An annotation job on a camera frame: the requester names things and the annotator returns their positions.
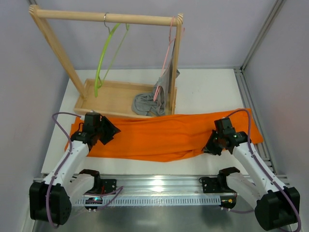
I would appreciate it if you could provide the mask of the orange trousers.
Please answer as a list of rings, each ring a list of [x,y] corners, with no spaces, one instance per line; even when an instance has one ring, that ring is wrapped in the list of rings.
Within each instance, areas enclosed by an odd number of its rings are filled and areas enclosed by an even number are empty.
[[[263,142],[255,123],[248,124],[245,112],[232,111],[195,115],[168,115],[149,118],[110,117],[120,133],[91,149],[90,157],[169,162],[202,154],[214,122],[230,116],[236,131],[250,133],[254,144]]]

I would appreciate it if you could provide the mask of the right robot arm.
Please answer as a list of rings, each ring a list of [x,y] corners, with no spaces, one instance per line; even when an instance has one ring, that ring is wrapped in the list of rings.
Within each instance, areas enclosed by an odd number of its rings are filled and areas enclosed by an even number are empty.
[[[258,155],[248,132],[237,132],[229,118],[214,122],[203,151],[221,155],[228,150],[245,168],[251,178],[246,179],[236,167],[221,169],[216,178],[202,177],[200,182],[204,193],[236,193],[253,209],[256,220],[265,230],[297,224],[301,229],[299,216],[300,194],[294,187],[287,187],[267,167]]]

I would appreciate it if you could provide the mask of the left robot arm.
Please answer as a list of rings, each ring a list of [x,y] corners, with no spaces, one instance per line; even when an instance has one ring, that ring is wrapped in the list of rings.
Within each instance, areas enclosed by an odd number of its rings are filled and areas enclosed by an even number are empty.
[[[90,197],[89,211],[105,208],[102,198],[106,193],[100,173],[83,169],[75,175],[81,161],[100,142],[106,145],[120,133],[107,117],[96,112],[86,113],[77,131],[67,135],[69,145],[55,168],[41,181],[29,188],[29,213],[32,220],[49,222],[52,227],[64,225],[72,207],[84,195]]]

